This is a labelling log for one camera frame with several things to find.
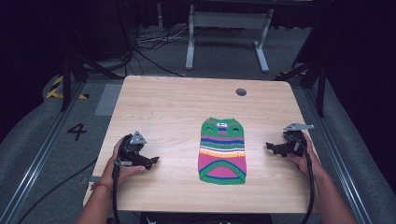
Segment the black metal stand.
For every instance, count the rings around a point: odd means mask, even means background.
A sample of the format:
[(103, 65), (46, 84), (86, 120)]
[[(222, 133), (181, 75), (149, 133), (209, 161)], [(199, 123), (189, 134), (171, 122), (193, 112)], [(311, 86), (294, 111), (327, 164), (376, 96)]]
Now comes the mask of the black metal stand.
[(323, 118), (324, 93), (326, 85), (325, 62), (315, 61), (302, 64), (289, 72), (279, 73), (276, 76), (275, 81), (286, 81), (289, 78), (300, 75), (302, 72), (304, 72), (304, 77), (301, 79), (300, 85), (303, 89), (311, 89), (315, 82), (318, 82), (316, 109), (318, 114)]
[(85, 82), (88, 79), (88, 73), (84, 64), (90, 66), (93, 70), (98, 71), (99, 73), (104, 74), (106, 77), (112, 79), (122, 79), (121, 76), (118, 76), (111, 72), (109, 69), (104, 68), (99, 63), (88, 59), (74, 51), (67, 51), (64, 58), (63, 64), (63, 78), (64, 78), (64, 98), (63, 98), (63, 106), (61, 111), (64, 112), (66, 108), (71, 104), (72, 101), (72, 90), (71, 90), (71, 76), (74, 76), (77, 82)]

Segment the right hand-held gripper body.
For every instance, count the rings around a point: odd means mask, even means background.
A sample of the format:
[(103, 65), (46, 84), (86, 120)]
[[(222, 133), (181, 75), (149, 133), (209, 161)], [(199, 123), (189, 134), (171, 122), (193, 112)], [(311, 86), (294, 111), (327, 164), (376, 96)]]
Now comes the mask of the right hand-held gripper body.
[(307, 143), (304, 138), (303, 130), (314, 129), (313, 124), (291, 123), (284, 128), (283, 137), (286, 140), (287, 150), (282, 154), (286, 157), (288, 154), (302, 157), (306, 152)]

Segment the yellow black hazard tape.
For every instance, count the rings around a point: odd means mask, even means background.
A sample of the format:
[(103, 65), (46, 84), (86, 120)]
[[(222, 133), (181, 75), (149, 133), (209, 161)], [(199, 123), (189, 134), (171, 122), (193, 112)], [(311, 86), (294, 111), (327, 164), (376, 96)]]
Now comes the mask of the yellow black hazard tape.
[(56, 77), (54, 80), (52, 86), (50, 87), (46, 97), (47, 98), (58, 98), (58, 99), (63, 99), (64, 95), (60, 92), (58, 92), (58, 89), (60, 88), (61, 83), (63, 82), (64, 78), (62, 75), (59, 75)]

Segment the person's black clothing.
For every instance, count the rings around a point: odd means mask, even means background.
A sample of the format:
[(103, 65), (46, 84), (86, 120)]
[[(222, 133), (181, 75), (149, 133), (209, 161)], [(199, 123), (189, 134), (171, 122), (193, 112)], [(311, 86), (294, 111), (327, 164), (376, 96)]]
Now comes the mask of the person's black clothing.
[(273, 224), (273, 220), (265, 214), (142, 212), (140, 224)]

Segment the person's right hand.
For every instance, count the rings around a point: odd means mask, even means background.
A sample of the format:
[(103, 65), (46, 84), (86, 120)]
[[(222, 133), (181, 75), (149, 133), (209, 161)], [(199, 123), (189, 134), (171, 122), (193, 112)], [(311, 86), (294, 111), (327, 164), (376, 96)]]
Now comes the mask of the person's right hand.
[[(311, 160), (312, 173), (313, 173), (314, 178), (317, 179), (324, 174), (325, 170), (322, 167), (322, 165), (318, 159), (318, 156), (316, 155), (316, 153), (313, 150), (313, 145), (312, 145), (311, 139), (309, 138), (309, 136), (306, 133), (304, 134), (304, 138), (306, 140), (306, 150), (309, 155), (309, 159)], [(309, 175), (308, 160), (307, 160), (306, 156), (298, 157), (293, 154), (288, 154), (287, 158), (291, 162), (295, 163), (304, 174)]]

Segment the person's left hand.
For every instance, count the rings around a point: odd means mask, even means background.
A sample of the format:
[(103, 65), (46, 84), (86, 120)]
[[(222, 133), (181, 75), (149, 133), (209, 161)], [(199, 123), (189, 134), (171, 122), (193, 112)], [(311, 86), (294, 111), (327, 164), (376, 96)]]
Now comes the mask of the person's left hand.
[[(108, 159), (108, 161), (106, 163), (106, 167), (100, 177), (100, 181), (102, 183), (107, 184), (110, 187), (113, 186), (113, 178), (112, 178), (112, 173), (113, 173), (113, 169), (114, 169), (113, 161), (117, 158), (118, 150), (119, 150), (121, 142), (122, 142), (122, 138), (114, 146), (112, 156)], [(119, 172), (119, 178), (118, 178), (118, 185), (121, 185), (129, 176), (141, 174), (145, 171), (146, 171), (146, 168), (141, 165), (139, 165), (139, 166), (121, 166), (120, 172)]]

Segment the grey metal desk frame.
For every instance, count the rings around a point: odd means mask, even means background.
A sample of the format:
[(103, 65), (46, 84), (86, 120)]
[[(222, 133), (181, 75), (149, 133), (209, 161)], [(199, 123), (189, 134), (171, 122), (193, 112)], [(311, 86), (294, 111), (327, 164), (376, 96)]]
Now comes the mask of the grey metal desk frame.
[(264, 73), (269, 72), (269, 66), (266, 61), (263, 44), (270, 28), (274, 11), (268, 9), (263, 14), (250, 13), (232, 13), (232, 12), (203, 12), (198, 11), (195, 5), (190, 5), (190, 14), (188, 20), (189, 42), (185, 68), (193, 68), (194, 59), (194, 29), (196, 27), (204, 28), (235, 28), (235, 29), (255, 29), (261, 30), (261, 37), (253, 43), (256, 55)]

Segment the striped knitted pet sweater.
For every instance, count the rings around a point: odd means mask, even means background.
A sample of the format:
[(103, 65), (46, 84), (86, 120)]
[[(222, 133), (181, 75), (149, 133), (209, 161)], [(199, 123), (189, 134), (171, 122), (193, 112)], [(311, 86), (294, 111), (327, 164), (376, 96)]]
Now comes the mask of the striped knitted pet sweater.
[(245, 132), (236, 119), (209, 118), (202, 124), (198, 175), (206, 183), (246, 183)]

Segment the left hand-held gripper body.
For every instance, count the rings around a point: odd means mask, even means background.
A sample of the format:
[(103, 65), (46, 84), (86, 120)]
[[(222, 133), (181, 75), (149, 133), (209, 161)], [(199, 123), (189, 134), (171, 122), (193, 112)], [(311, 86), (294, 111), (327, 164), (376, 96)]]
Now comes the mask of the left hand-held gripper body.
[(125, 135), (120, 144), (114, 164), (118, 166), (136, 166), (134, 165), (134, 161), (136, 159), (142, 159), (139, 151), (146, 143), (147, 140), (139, 131)]

